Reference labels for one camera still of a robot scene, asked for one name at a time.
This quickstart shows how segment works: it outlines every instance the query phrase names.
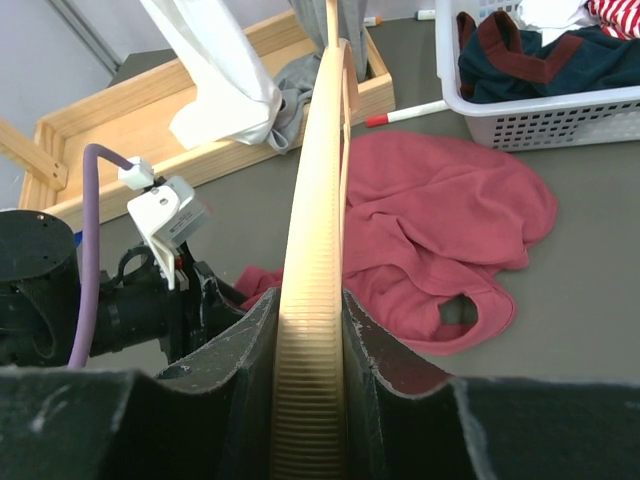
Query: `purple tube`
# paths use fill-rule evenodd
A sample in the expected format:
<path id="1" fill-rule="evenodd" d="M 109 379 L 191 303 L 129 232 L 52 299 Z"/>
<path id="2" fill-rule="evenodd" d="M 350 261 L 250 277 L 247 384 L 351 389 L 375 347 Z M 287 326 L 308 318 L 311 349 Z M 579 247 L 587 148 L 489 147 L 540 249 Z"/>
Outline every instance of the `purple tube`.
<path id="1" fill-rule="evenodd" d="M 130 170 L 133 164 L 102 145 L 91 143 L 82 158 L 82 275 L 78 326 L 69 358 L 69 368 L 87 364 L 96 329 L 100 295 L 100 176 L 98 157 Z"/>

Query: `pink cloth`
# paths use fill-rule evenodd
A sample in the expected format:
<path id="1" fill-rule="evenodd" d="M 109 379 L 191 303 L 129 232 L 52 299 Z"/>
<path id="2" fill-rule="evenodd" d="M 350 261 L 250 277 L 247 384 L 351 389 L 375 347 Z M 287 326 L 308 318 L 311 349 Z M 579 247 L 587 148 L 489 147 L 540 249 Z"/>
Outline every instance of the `pink cloth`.
<path id="1" fill-rule="evenodd" d="M 456 138 L 385 131 L 353 140 L 344 286 L 372 317 L 420 352 L 459 352 L 504 330 L 516 307 L 493 276 L 529 263 L 557 202 L 508 153 Z M 236 288 L 250 307 L 282 270 L 249 267 Z M 473 324 L 444 325 L 439 305 L 464 294 Z"/>

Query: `black motor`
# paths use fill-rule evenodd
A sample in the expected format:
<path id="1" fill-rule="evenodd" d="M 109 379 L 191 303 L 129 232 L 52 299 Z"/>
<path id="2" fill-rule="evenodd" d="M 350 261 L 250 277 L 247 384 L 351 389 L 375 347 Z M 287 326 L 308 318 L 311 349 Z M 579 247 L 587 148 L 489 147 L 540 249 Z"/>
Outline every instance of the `black motor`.
<path id="1" fill-rule="evenodd" d="M 141 260 L 133 269 L 133 260 Z M 160 340 L 169 362 L 195 351 L 244 316 L 246 297 L 176 249 L 176 288 L 169 290 L 144 244 L 101 271 L 90 355 Z M 0 365 L 59 366 L 73 347 L 80 280 L 73 232 L 43 212 L 0 212 Z"/>
<path id="2" fill-rule="evenodd" d="M 66 363 L 79 300 L 69 226 L 43 212 L 0 212 L 0 364 Z"/>

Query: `gray floor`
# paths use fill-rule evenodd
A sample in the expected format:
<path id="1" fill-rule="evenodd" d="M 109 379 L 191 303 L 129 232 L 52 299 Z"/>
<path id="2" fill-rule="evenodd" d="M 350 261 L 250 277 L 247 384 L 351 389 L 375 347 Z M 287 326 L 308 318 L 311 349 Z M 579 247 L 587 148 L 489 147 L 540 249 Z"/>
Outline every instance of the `gray floor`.
<path id="1" fill-rule="evenodd" d="M 399 108 L 441 98 L 432 22 L 388 22 L 371 33 L 393 75 Z M 149 68 L 158 58 L 167 56 L 133 56 L 120 75 Z M 463 118 L 452 112 L 393 128 L 469 138 Z M 456 374 L 640 379 L 638 152 L 634 142 L 518 154 L 561 206 L 555 230 L 533 250 L 531 266 L 500 275 L 517 301 L 518 317 L 491 341 L 428 358 Z M 297 151 L 272 158 L 198 189 L 216 214 L 193 237 L 192 250 L 225 280 L 234 281 L 250 264 L 281 266 L 297 159 Z M 102 265 L 110 271 L 139 241 L 128 218 L 104 225 L 102 239 Z M 149 372 L 163 364 L 155 343 L 91 361 Z"/>

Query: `white laundry basket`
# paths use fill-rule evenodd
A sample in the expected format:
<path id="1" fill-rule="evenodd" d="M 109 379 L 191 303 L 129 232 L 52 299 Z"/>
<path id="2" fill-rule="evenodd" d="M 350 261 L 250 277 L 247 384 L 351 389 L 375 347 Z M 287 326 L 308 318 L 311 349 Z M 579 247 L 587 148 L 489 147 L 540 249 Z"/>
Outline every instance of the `white laundry basket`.
<path id="1" fill-rule="evenodd" d="M 515 12 L 519 0 L 436 0 L 438 77 L 444 100 L 464 115 L 473 140 L 500 150 L 534 150 L 640 139 L 640 86 L 492 104 L 460 96 L 460 12 L 480 24 L 496 10 Z"/>

